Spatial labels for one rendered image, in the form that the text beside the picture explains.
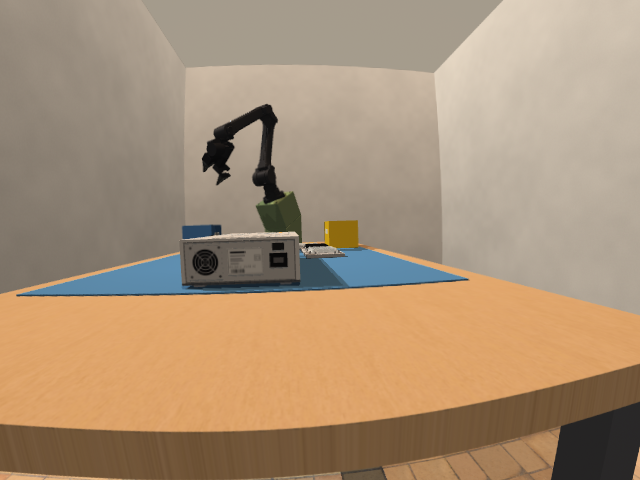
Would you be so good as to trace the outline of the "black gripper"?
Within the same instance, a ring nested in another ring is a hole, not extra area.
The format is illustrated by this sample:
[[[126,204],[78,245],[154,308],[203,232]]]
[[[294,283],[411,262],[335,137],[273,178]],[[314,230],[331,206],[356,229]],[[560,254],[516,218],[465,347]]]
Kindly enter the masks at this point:
[[[222,155],[222,157],[229,159],[229,157],[225,157],[223,155]],[[230,168],[226,165],[226,163],[225,163],[224,167],[218,168],[214,164],[212,168],[219,174],[216,185],[219,185],[223,180],[225,180],[225,179],[227,179],[228,177],[231,176],[229,173],[222,173],[224,171],[229,171],[230,170]],[[205,168],[205,166],[203,165],[203,172],[206,172],[207,169],[208,168]]]

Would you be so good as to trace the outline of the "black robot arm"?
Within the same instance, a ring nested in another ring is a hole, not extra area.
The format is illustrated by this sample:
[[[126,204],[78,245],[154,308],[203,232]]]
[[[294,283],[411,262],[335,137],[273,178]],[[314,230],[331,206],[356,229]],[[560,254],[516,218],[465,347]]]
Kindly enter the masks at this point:
[[[260,160],[258,168],[255,168],[255,173],[252,176],[252,180],[255,186],[264,186],[263,188],[266,197],[263,197],[263,201],[264,204],[267,204],[269,202],[285,197],[284,192],[279,191],[279,188],[276,185],[275,167],[271,165],[273,133],[274,127],[276,123],[278,123],[278,119],[275,116],[271,105],[265,104],[256,107],[256,109],[253,109],[252,111],[230,121],[231,123],[214,129],[213,133],[215,139],[207,141],[207,153],[204,153],[202,161],[203,165],[206,168],[211,167],[213,164],[215,164],[218,168],[224,167],[228,158],[224,158],[221,155],[225,153],[223,156],[230,157],[232,151],[235,148],[233,143],[225,142],[229,142],[228,140],[234,139],[233,135],[235,135],[235,133],[257,121],[258,119],[262,121],[263,132]]]

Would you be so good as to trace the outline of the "blue flat mat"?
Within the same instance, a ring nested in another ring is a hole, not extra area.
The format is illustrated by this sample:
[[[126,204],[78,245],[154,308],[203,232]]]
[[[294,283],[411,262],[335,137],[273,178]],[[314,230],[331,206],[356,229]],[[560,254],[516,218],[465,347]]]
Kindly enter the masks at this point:
[[[16,296],[150,296],[270,293],[466,281],[468,278],[363,247],[337,248],[345,257],[300,252],[300,282],[182,286],[180,255],[144,262]],[[168,266],[167,266],[168,265]]]

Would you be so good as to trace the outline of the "blue open-top bin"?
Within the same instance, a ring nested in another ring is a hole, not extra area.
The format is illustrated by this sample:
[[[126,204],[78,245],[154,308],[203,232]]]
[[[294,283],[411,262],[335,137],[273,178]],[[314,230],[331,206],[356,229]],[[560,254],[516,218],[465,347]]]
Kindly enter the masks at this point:
[[[184,239],[208,237],[209,235],[222,235],[221,225],[192,225],[182,226]]]

